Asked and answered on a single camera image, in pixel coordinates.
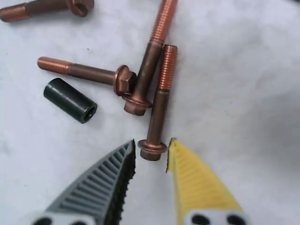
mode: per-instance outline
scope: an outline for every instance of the white cloth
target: white cloth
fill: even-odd
[[[44,210],[106,153],[146,137],[150,110],[130,115],[110,86],[63,77],[98,103],[78,123],[43,97],[59,76],[36,61],[126,64],[138,73],[159,3],[97,0],[86,18],[59,12],[0,22],[1,224]],[[164,142],[177,137],[208,162],[254,225],[299,223],[299,28],[292,0],[179,0],[166,41],[179,58]],[[166,155],[156,163],[137,155],[121,224],[175,224]]]

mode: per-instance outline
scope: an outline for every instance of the spacer hole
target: spacer hole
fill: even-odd
[[[40,218],[33,225],[51,225],[52,220],[48,217]]]
[[[210,221],[203,215],[194,215],[192,217],[192,222],[195,225],[210,225]]]
[[[72,223],[71,225],[87,225],[87,224],[81,221],[77,221],[75,223]]]
[[[95,107],[91,107],[85,114],[83,120],[86,122],[88,121],[96,112],[96,108]]]
[[[230,225],[246,225],[246,222],[241,217],[236,215],[228,216],[227,221]]]

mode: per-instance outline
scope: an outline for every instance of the copper bolt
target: copper bolt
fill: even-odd
[[[77,16],[85,17],[93,8],[94,0],[36,0],[0,9],[0,19],[4,22],[13,22],[66,9],[70,9]]]
[[[130,94],[136,80],[136,74],[125,65],[113,72],[48,57],[39,58],[37,65],[43,70],[111,85],[118,96]]]
[[[141,157],[149,161],[159,160],[161,154],[167,149],[167,146],[161,143],[161,134],[164,128],[176,59],[177,47],[165,45],[160,80],[154,97],[147,139],[138,143],[141,148]]]
[[[123,96],[126,100],[124,110],[130,114],[143,116],[147,108],[152,106],[146,97],[154,76],[165,38],[171,26],[178,0],[162,0],[153,32],[148,43],[136,87],[131,96]]]

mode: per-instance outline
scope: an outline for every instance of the threaded shank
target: threaded shank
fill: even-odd
[[[0,19],[3,22],[13,22],[29,18],[25,10],[26,3],[0,9]]]
[[[37,65],[43,70],[67,75],[70,71],[72,63],[48,57],[41,57],[38,59]]]
[[[155,25],[152,31],[151,40],[165,42],[174,17],[178,0],[162,0]]]
[[[158,88],[170,90],[175,72],[178,48],[173,45],[165,45],[163,50],[163,61]]]

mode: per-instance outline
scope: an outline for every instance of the hex head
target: hex head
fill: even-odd
[[[151,102],[146,99],[136,99],[135,95],[122,96],[126,100],[124,110],[132,115],[143,116],[147,108],[152,107]]]
[[[141,157],[148,161],[160,160],[161,154],[167,150],[167,146],[163,143],[154,145],[148,143],[147,140],[141,140],[138,142],[138,146],[141,148]]]
[[[85,17],[94,8],[94,0],[66,0],[67,6],[74,15]]]
[[[136,82],[136,74],[131,72],[125,65],[120,66],[116,73],[113,83],[113,89],[116,95],[122,96],[131,94]]]

